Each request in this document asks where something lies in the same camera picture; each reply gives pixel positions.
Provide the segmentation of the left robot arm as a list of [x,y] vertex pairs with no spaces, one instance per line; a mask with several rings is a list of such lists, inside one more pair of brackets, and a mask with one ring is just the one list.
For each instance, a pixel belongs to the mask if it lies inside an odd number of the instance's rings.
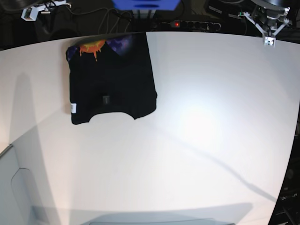
[[296,28],[300,18],[298,0],[243,0],[240,17],[263,38],[275,38],[285,28]]

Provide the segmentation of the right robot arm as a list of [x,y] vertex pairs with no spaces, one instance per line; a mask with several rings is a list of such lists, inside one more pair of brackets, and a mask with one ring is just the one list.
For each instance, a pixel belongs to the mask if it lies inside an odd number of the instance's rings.
[[67,4],[67,0],[0,0],[0,5],[6,11],[23,10],[30,7],[54,3],[56,6]]

